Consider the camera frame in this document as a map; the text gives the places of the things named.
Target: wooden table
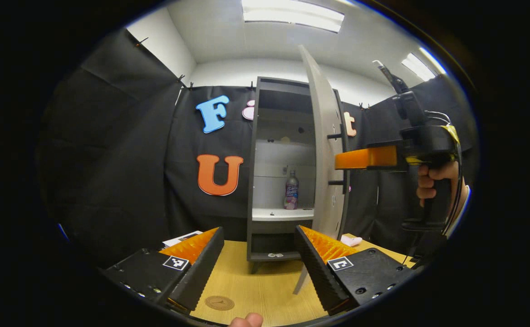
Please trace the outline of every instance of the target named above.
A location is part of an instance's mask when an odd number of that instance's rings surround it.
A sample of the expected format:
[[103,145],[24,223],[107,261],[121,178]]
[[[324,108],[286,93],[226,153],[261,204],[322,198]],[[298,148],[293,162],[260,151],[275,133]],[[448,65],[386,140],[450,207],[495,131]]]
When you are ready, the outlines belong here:
[[[375,247],[402,263],[405,255],[362,241],[354,248],[359,251]],[[211,277],[205,286],[196,310],[191,315],[208,321],[229,324],[235,317],[257,312],[263,316],[263,327],[282,326],[310,321],[327,316],[321,306],[313,283],[307,283],[298,294],[294,294],[303,263],[300,260],[264,262],[255,274],[250,272],[246,260],[247,243],[225,241]],[[406,259],[406,265],[412,267]],[[225,296],[235,306],[226,311],[208,307],[209,296]]]

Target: white wall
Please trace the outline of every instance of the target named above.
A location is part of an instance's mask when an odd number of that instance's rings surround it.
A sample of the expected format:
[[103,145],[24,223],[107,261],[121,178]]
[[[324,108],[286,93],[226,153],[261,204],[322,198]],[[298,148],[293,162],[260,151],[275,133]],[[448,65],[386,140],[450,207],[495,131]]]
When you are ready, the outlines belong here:
[[[319,66],[343,102],[355,105],[362,102],[366,107],[395,95],[389,85],[342,69]],[[257,76],[307,82],[302,62],[282,59],[235,59],[198,64],[190,81],[194,86],[249,86],[251,81],[257,85]]]
[[160,8],[128,25],[126,29],[140,41],[148,38],[142,45],[146,46],[176,77],[185,75],[182,81],[188,84],[196,67],[196,61],[172,23],[168,9]]

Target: human hand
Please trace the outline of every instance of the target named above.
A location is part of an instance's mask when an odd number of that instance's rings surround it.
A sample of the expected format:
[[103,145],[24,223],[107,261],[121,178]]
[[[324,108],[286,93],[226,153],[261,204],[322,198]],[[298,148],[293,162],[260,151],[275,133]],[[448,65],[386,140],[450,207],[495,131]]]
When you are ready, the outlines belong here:
[[261,325],[263,325],[263,317],[260,314],[251,312],[244,319],[234,318],[228,327],[261,327]]
[[[437,196],[437,190],[433,189],[435,186],[435,180],[441,180],[448,178],[450,180],[450,198],[451,205],[448,208],[447,214],[450,214],[452,209],[452,203],[456,197],[456,186],[458,184],[458,162],[451,161],[447,162],[441,168],[438,169],[429,169],[427,165],[421,165],[418,168],[418,188],[416,189],[416,195],[420,199],[420,206],[424,207],[424,199],[433,198]],[[466,201],[466,195],[468,190],[465,185],[464,178],[461,180],[461,198],[459,199],[458,207],[462,208]]]

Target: plastic bottle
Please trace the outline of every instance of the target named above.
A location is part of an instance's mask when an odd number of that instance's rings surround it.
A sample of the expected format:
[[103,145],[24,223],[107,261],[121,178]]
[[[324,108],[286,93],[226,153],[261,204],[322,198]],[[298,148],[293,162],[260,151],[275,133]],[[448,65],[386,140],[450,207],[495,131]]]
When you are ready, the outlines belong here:
[[292,169],[287,182],[285,182],[285,201],[283,203],[285,209],[294,210],[298,208],[298,190],[299,180],[295,176],[295,170]]

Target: bottle label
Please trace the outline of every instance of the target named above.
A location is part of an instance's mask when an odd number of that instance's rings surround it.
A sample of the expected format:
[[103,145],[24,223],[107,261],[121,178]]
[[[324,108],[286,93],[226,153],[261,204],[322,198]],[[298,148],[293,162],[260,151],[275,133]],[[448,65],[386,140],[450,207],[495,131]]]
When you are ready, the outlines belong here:
[[285,186],[285,209],[297,209],[298,207],[298,186],[286,184]]

